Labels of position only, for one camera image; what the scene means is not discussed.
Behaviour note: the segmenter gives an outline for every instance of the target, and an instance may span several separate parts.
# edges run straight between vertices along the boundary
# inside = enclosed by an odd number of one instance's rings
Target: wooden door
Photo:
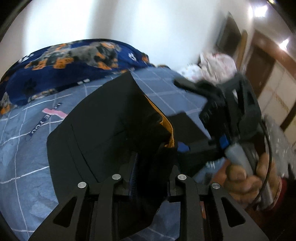
[[[250,81],[256,97],[259,97],[275,64],[275,59],[258,47],[254,51],[247,66],[246,77]]]

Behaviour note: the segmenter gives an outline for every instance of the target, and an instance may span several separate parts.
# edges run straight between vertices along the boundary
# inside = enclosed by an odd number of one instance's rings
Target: black cable
[[[263,182],[263,184],[262,184],[262,188],[260,189],[260,191],[259,191],[257,197],[253,200],[253,202],[247,206],[246,210],[252,208],[252,207],[256,204],[257,200],[258,200],[259,197],[261,196],[261,194],[262,194],[262,192],[264,191],[264,188],[265,188],[265,186],[266,186],[266,184],[267,184],[267,182],[268,182],[269,174],[270,174],[270,170],[271,170],[271,163],[272,163],[272,149],[271,149],[271,143],[270,143],[269,135],[268,135],[267,130],[266,130],[264,124],[263,124],[263,121],[260,121],[259,124],[260,124],[260,126],[261,126],[261,128],[262,128],[262,130],[263,130],[263,133],[264,133],[264,135],[265,135],[265,138],[266,138],[266,140],[267,140],[267,145],[268,145],[268,150],[269,150],[269,164],[268,164],[268,169],[267,169],[266,178],[265,178],[265,180],[264,180],[264,182]]]

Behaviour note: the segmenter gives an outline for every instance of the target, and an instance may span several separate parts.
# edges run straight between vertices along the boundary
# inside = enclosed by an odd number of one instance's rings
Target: gray handle
[[[247,176],[254,175],[258,162],[255,148],[245,147],[244,150],[240,144],[235,143],[225,150],[225,156],[232,164],[243,166],[247,172]],[[273,203],[273,201],[272,192],[269,183],[267,182],[261,194],[261,202],[259,204],[260,209],[266,209]]]

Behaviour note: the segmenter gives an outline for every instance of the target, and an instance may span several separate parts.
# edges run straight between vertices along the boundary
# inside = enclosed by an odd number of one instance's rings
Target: blue bed sheet
[[[209,136],[198,115],[206,99],[180,90],[173,84],[179,76],[168,68],[137,70],[132,75],[143,92],[164,112],[173,115],[185,111]],[[117,75],[91,81],[57,94],[44,97],[17,109],[0,119],[0,211],[20,240],[28,240],[40,223],[58,205],[47,160],[46,140],[62,121],[52,115],[34,133],[28,133],[44,117],[43,109],[58,110],[68,114],[83,98]],[[206,173],[215,173],[223,160],[207,165],[196,175],[202,182]],[[179,230],[180,204],[164,202],[150,227],[125,240],[175,240]]]

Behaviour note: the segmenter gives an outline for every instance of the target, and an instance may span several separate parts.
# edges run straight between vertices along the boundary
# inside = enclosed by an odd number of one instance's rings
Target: bright light
[[[249,7],[248,14],[249,14],[249,18],[252,19],[253,18],[253,9],[251,6]]]
[[[289,43],[289,39],[286,39],[284,40],[280,45],[279,47],[282,49],[282,50],[286,50],[287,49],[287,45]]]
[[[267,5],[262,6],[262,7],[257,7],[254,12],[255,17],[258,17],[258,18],[265,17],[267,9],[268,9]]]

